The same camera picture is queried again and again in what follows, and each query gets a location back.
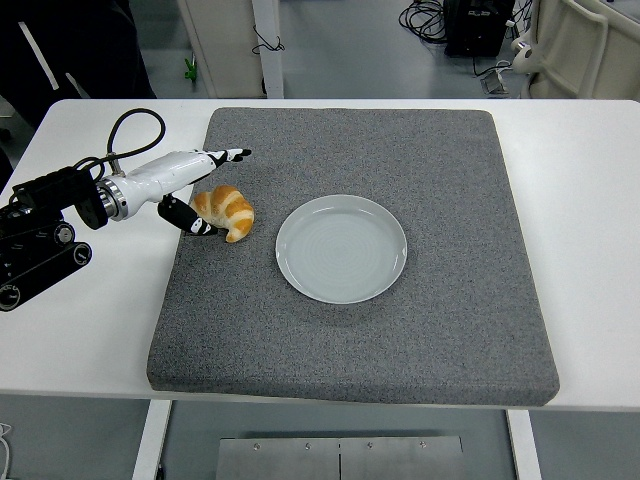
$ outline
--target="robotic arm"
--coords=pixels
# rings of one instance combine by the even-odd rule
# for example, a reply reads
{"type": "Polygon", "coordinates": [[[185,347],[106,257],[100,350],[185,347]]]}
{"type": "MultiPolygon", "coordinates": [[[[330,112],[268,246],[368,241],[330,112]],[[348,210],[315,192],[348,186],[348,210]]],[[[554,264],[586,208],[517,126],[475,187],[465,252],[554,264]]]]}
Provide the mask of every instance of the robotic arm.
{"type": "MultiPolygon", "coordinates": [[[[136,109],[123,115],[144,111],[136,109]]],[[[238,162],[251,151],[246,149],[205,152],[172,152],[125,174],[118,158],[85,159],[75,167],[39,177],[13,187],[9,204],[0,209],[0,311],[10,311],[42,293],[55,283],[86,266],[91,247],[75,241],[73,226],[64,221],[62,210],[73,205],[90,228],[97,230],[108,223],[134,216],[147,202],[158,203],[158,213],[174,226],[194,235],[211,235],[217,229],[204,222],[197,213],[171,194],[192,184],[226,162],[238,162]],[[103,177],[104,164],[113,173],[103,177]],[[97,178],[90,170],[100,166],[97,178]]]]}

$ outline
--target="metal plate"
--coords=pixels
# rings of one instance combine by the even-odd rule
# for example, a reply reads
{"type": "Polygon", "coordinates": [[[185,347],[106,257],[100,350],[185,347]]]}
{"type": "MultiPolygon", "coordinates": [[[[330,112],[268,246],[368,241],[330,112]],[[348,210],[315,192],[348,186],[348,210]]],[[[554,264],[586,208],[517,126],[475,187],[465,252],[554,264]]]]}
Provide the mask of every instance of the metal plate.
{"type": "Polygon", "coordinates": [[[460,437],[220,441],[217,480],[463,480],[460,437]]]}
{"type": "Polygon", "coordinates": [[[337,480],[337,438],[220,440],[216,480],[337,480]]]}
{"type": "Polygon", "coordinates": [[[340,440],[340,480],[462,480],[459,437],[382,437],[340,440]]]}

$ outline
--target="white chair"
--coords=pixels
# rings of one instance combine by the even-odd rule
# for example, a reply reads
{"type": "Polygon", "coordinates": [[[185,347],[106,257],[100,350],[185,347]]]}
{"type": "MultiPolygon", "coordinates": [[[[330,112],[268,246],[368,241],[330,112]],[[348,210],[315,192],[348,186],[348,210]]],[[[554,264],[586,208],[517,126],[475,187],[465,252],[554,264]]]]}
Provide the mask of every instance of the white chair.
{"type": "Polygon", "coordinates": [[[598,0],[534,0],[512,48],[521,98],[640,101],[640,23],[598,0]]]}

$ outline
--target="white cabinet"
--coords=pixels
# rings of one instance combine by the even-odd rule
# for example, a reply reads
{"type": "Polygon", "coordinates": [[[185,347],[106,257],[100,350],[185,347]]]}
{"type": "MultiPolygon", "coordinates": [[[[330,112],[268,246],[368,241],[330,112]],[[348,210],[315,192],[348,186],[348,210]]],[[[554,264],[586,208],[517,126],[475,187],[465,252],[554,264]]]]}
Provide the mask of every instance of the white cabinet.
{"type": "Polygon", "coordinates": [[[251,0],[178,0],[210,98],[266,98],[251,0]]]}

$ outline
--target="green object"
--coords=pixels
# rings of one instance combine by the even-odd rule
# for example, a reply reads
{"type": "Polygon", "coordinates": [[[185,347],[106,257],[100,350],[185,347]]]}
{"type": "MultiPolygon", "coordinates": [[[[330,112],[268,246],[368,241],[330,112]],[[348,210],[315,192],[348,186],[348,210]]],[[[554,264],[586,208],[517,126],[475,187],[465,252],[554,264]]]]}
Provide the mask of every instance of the green object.
{"type": "Polygon", "coordinates": [[[185,58],[184,63],[187,64],[187,71],[184,72],[184,78],[195,82],[196,78],[198,78],[198,67],[196,65],[195,58],[193,59],[193,62],[190,62],[188,58],[185,58]]]}

